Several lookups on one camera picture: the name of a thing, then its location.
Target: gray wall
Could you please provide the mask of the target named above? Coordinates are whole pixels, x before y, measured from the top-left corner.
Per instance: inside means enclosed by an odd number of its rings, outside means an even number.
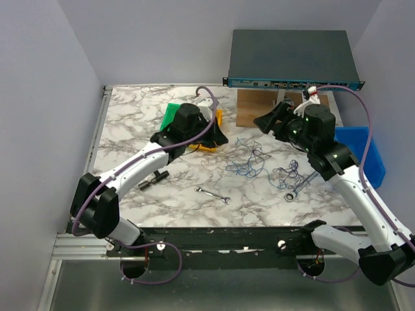
[[[55,0],[0,9],[0,310],[35,310],[102,89]]]
[[[379,193],[415,232],[415,2],[383,0],[353,51],[361,91],[374,121],[374,135],[386,167]],[[347,125],[366,124],[354,98],[342,95],[339,107]],[[415,269],[402,279],[415,283]]]
[[[354,46],[380,0],[59,0],[105,84],[221,83],[233,29],[340,29]]]

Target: green block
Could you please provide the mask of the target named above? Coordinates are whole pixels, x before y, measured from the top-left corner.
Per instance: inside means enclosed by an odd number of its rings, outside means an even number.
[[[160,126],[161,131],[173,121],[179,107],[180,104],[173,104],[172,102],[167,105],[166,113],[164,114],[163,122]]]

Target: wrench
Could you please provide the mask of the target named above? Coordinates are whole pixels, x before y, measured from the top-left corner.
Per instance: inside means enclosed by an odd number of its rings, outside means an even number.
[[[292,191],[288,191],[284,198],[287,202],[292,202],[297,197],[298,193],[303,190],[305,186],[310,184],[310,181],[312,181],[315,177],[317,177],[318,172],[314,171],[309,177],[307,177],[300,185],[295,187]]]
[[[225,203],[225,204],[229,204],[229,201],[231,201],[231,198],[230,198],[230,197],[228,197],[228,196],[220,196],[220,195],[218,195],[218,194],[216,194],[216,193],[213,193],[213,192],[210,192],[210,191],[204,190],[204,189],[202,189],[202,188],[200,188],[200,187],[195,188],[195,191],[197,191],[197,192],[201,192],[201,193],[204,193],[204,194],[207,194],[208,196],[212,196],[212,197],[214,197],[214,198],[216,198],[216,199],[220,199],[220,200],[222,200],[222,201],[223,201],[223,203]]]

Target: robotic arm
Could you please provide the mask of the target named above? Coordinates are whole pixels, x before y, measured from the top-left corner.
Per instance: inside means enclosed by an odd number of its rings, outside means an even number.
[[[75,192],[71,215],[77,217],[81,209],[84,209],[78,218],[88,232],[97,238],[108,236],[124,245],[132,245],[139,238],[141,230],[119,216],[119,201],[125,194],[149,174],[182,155],[190,144],[183,142],[192,137],[200,136],[191,141],[192,144],[208,148],[228,142],[220,131],[216,117],[209,120],[213,125],[201,135],[209,125],[205,118],[209,114],[203,111],[204,108],[206,107],[202,106],[200,109],[193,104],[180,105],[174,120],[165,129],[155,133],[139,153],[100,177],[90,173],[83,175]]]
[[[369,280],[382,285],[414,265],[415,253],[407,243],[415,244],[414,236],[372,189],[366,176],[367,187],[363,186],[359,162],[347,146],[334,140],[335,116],[320,105],[315,87],[305,95],[307,102],[297,109],[280,102],[254,123],[263,133],[273,131],[277,140],[291,142],[307,152],[311,166],[340,192],[368,233],[366,237],[353,236],[316,221],[307,225],[314,245],[350,259]],[[398,230],[387,222],[368,190]]]
[[[254,123],[263,133],[273,131],[277,140],[291,142],[307,152],[311,166],[341,193],[368,236],[354,236],[315,220],[292,233],[296,238],[292,239],[292,247],[288,246],[294,250],[290,254],[328,249],[358,264],[369,280],[382,285],[414,265],[415,238],[379,195],[367,188],[371,187],[368,181],[361,182],[359,162],[347,146],[334,140],[335,116],[320,105],[316,89],[311,88],[306,95],[307,101],[296,109],[287,102],[280,102]],[[121,246],[141,245],[143,231],[120,217],[119,201],[146,176],[181,156],[190,143],[206,147],[227,143],[216,119],[210,120],[213,126],[205,132],[209,118],[215,117],[208,107],[182,104],[170,125],[155,133],[138,154],[99,177],[90,173],[82,176],[71,215],[97,238],[108,236],[120,241]],[[191,142],[194,136],[199,138]],[[384,213],[368,195],[369,189]],[[395,221],[398,229],[390,225],[385,215]]]

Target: white marble table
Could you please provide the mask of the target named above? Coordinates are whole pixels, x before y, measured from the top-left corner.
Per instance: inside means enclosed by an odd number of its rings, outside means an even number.
[[[236,89],[210,86],[224,110],[222,131],[229,144],[217,152],[201,152],[180,157],[166,169],[170,176],[141,192],[132,189],[120,202],[121,216],[140,226],[202,227],[202,226],[290,226],[305,225],[321,219],[331,225],[359,225],[347,203],[319,176],[304,188],[294,202],[284,200],[287,190],[279,190],[268,182],[267,174],[246,179],[225,170],[232,161],[247,160],[249,151],[235,146],[237,138],[262,144],[270,154],[265,168],[271,180],[278,183],[273,168],[288,167],[290,160],[299,162],[299,173],[313,172],[305,154],[291,145],[263,135],[258,129],[238,128]],[[197,103],[209,100],[194,97],[196,86],[120,86],[115,87],[101,139],[94,174],[105,172],[140,151],[150,136],[160,130],[168,103]],[[342,125],[334,97],[327,92],[330,109]],[[231,197],[229,205],[194,191],[200,185],[206,190]]]

